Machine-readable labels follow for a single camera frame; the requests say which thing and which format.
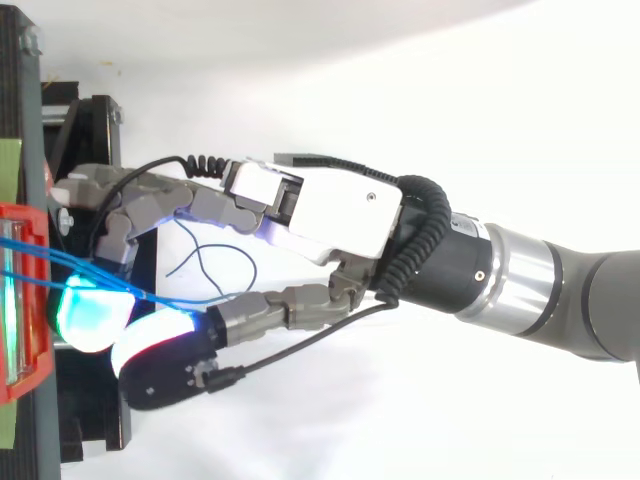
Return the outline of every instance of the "silver metal cylinder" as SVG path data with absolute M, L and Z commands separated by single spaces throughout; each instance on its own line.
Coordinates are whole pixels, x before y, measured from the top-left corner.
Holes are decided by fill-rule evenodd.
M 487 225 L 492 269 L 487 287 L 456 317 L 512 335 L 525 332 L 541 317 L 555 282 L 554 261 L 541 240 Z
M 60 126 L 68 111 L 68 105 L 45 105 L 42 107 L 42 124 L 47 127 Z

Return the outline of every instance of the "gray arm segment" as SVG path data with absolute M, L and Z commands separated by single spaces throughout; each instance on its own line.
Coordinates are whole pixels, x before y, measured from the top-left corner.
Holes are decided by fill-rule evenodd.
M 640 360 L 640 252 L 585 254 L 487 229 L 491 281 L 459 319 L 593 360 Z

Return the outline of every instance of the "blue wire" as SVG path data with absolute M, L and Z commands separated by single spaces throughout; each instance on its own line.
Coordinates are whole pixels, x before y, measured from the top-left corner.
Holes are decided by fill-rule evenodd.
M 209 282 L 211 283 L 211 285 L 213 285 L 213 286 L 215 287 L 215 289 L 216 289 L 216 290 L 218 290 L 218 293 L 220 293 L 220 295 L 224 295 L 224 292 L 223 292 L 223 291 L 222 291 L 222 289 L 220 288 L 220 285 L 218 285 L 218 284 L 216 283 L 216 281 L 215 281 L 213 278 L 211 278 L 211 277 L 209 276 L 209 274 L 207 273 L 207 270 L 204 268 L 204 262 L 202 261 L 202 254 L 200 253 L 200 244 L 198 243 L 198 238 L 197 238 L 197 237 L 195 236 L 195 234 L 194 234 L 191 230 L 189 230 L 189 228 L 187 228 L 187 226 L 186 226 L 186 225 L 184 225 L 182 222 L 178 221 L 177 219 L 174 219 L 173 221 L 174 221 L 174 222 L 176 222 L 176 223 L 178 224 L 178 226 L 179 226 L 180 228 L 182 228 L 185 232 L 187 232 L 187 233 L 189 234 L 189 236 L 191 237 L 191 239 L 193 240 L 193 243 L 194 243 L 194 244 L 195 244 L 195 246 L 196 246 L 195 251 L 197 251 L 197 252 L 198 252 L 198 262 L 200 262 L 200 270 L 202 271 L 202 274 L 203 274 L 205 277 L 207 277 L 207 280 L 209 280 Z M 169 276 L 170 276 L 171 274 L 173 274 L 174 272 L 175 272 L 175 270 L 174 270 L 173 272 L 168 273 L 168 274 L 166 275 L 166 277 L 169 277 Z
M 74 270 L 78 269 L 78 267 L 81 267 L 88 271 L 93 272 L 96 276 L 104 277 L 105 280 L 110 281 L 112 285 L 119 285 L 122 288 L 131 288 L 131 287 L 136 288 L 133 285 L 129 284 L 128 282 L 116 277 L 115 275 L 112 275 L 109 272 L 106 272 L 101 268 L 96 267 L 92 263 L 82 260 L 81 258 L 74 257 L 73 255 L 70 255 L 68 253 L 60 252 L 58 250 L 54 250 L 51 248 L 40 247 L 38 245 L 32 245 L 30 243 L 20 242 L 17 240 L 0 238 L 0 246 L 3 246 L 3 245 L 6 245 L 8 248 L 12 250 L 19 250 L 19 251 L 22 251 L 23 253 L 29 253 L 39 258 L 49 259 L 50 258 L 48 257 L 49 255 L 51 257 L 58 257 L 60 259 L 64 259 L 65 261 L 72 262 L 74 266 L 71 268 L 74 268 Z
M 243 254 L 250 262 L 251 265 L 253 266 L 253 277 L 251 279 L 251 282 L 249 283 L 249 286 L 247 287 L 247 289 L 245 290 L 246 292 L 248 292 L 249 290 L 251 290 L 253 288 L 253 285 L 256 283 L 256 279 L 258 278 L 258 265 L 256 265 L 255 260 L 251 257 L 251 255 L 249 255 L 247 252 L 245 252 L 244 250 L 242 250 L 240 247 L 236 247 L 235 245 L 228 245 L 226 243 L 207 243 L 205 245 L 199 245 L 195 250 L 193 250 L 189 256 L 187 258 L 185 258 L 182 263 L 180 263 L 180 265 L 178 265 L 176 268 L 174 268 L 173 270 L 171 270 L 169 273 L 167 273 L 165 275 L 165 277 L 170 277 L 171 275 L 173 275 L 174 273 L 176 273 L 178 270 L 180 270 L 189 260 L 191 260 L 191 257 L 193 257 L 193 255 L 197 252 L 198 255 L 200 255 L 200 250 L 204 250 L 205 248 L 229 248 L 231 250 L 235 250 L 237 252 L 240 252 L 241 254 Z
M 111 291 L 124 291 L 124 292 L 128 292 L 131 293 L 132 295 L 134 295 L 136 298 L 138 299 L 142 299 L 142 300 L 149 300 L 155 303 L 160 303 L 160 304 L 164 304 L 166 306 L 172 307 L 172 308 L 176 308 L 179 310 L 182 310 L 182 308 L 180 308 L 177 305 L 174 305 L 174 303 L 182 303 L 182 304 L 190 304 L 190 305 L 205 305 L 205 304 L 211 304 L 213 302 L 219 301 L 221 299 L 225 299 L 225 298 L 229 298 L 229 297 L 233 297 L 236 296 L 237 294 L 227 294 L 227 295 L 222 295 L 222 296 L 218 296 L 218 297 L 213 297 L 207 300 L 187 300 L 187 299 L 181 299 L 181 298 L 171 298 L 171 297 L 163 297 L 163 296 L 159 296 L 159 295 L 155 295 L 152 294 L 150 292 L 146 292 L 140 288 L 137 288 L 133 285 L 131 285 L 128 282 L 125 282 L 124 280 L 121 280 L 113 275 L 111 275 L 110 273 L 102 270 L 99 267 L 96 267 L 95 265 L 90 264 L 89 262 L 86 262 L 84 260 L 81 260 L 77 257 L 74 257 L 73 255 L 69 255 L 66 253 L 62 253 L 59 252 L 57 250 L 53 250 L 50 248 L 46 248 L 46 247 L 39 247 L 37 245 L 32 245 L 32 244 L 28 244 L 28 243 L 24 243 L 24 242 L 19 242 L 16 240 L 9 240 L 9 239 L 3 239 L 0 238 L 0 246 L 5 246 L 6 248 L 9 248 L 11 250 L 15 250 L 21 253 L 25 253 L 27 255 L 31 255 L 31 256 L 36 256 L 39 258 L 44 258 L 47 260 L 50 260 L 54 263 L 59 263 L 65 266 L 68 266 L 70 268 L 73 268 L 76 271 L 79 271 L 81 273 L 85 272 L 85 271 L 89 271 L 92 274 L 97 274 L 98 276 L 102 276 L 105 279 L 111 280 L 114 279 L 117 282 L 113 282 L 113 283 L 117 283 L 119 285 L 114 285 L 113 283 L 111 285 L 107 285 L 106 288 L 102 288 L 101 289 L 105 289 L 105 290 L 111 290 Z M 62 257 L 62 258 L 69 258 L 72 259 L 73 261 L 67 261 L 67 260 L 62 260 L 61 258 L 56 258 L 56 257 Z M 27 282 L 31 282 L 37 285 L 41 285 L 41 286 L 45 286 L 48 288 L 56 288 L 56 289 L 65 289 L 68 288 L 67 285 L 62 284 L 62 283 L 56 283 L 56 282 L 48 282 L 45 280 L 40 280 L 40 279 L 36 279 L 33 277 L 27 277 L 24 275 L 20 275 L 20 274 L 16 274 L 13 272 L 7 272 L 7 271 L 0 271 L 0 274 L 8 276 L 8 277 L 12 277 L 12 278 L 16 278 L 19 280 L 23 280 L 23 281 L 27 281 Z M 102 279 L 96 279 L 96 278 L 92 278 L 92 280 L 99 280 L 99 281 L 103 281 Z M 70 287 L 70 288 L 74 288 L 74 289 L 90 289 L 93 287 Z

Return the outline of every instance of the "red container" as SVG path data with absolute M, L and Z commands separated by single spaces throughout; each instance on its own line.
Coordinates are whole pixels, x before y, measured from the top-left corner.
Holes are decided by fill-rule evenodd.
M 47 247 L 47 214 L 25 205 L 0 203 L 0 237 Z M 47 260 L 3 247 L 0 270 L 49 279 Z M 46 304 L 45 287 L 0 276 L 0 404 L 30 392 L 53 370 Z

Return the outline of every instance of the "green glowing light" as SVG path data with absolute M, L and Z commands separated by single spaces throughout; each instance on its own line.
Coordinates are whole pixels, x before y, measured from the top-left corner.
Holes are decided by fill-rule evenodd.
M 21 222 L 0 221 L 0 235 L 5 238 L 19 238 Z M 0 251 L 3 270 L 20 273 L 20 256 L 11 250 Z M 24 334 L 20 332 L 22 322 L 22 288 L 20 281 L 2 277 L 0 301 L 2 301 L 2 329 L 4 338 L 6 384 L 11 385 L 20 379 L 26 368 Z
M 13 255 L 4 252 L 4 270 L 13 272 Z M 13 278 L 4 277 L 2 323 L 4 327 L 4 350 L 7 385 L 18 380 L 18 312 L 16 310 L 16 288 Z
M 96 285 L 79 275 L 72 275 L 67 286 Z M 82 352 L 100 352 L 121 335 L 134 304 L 135 297 L 127 292 L 67 288 L 62 293 L 56 315 L 58 332 L 67 343 Z

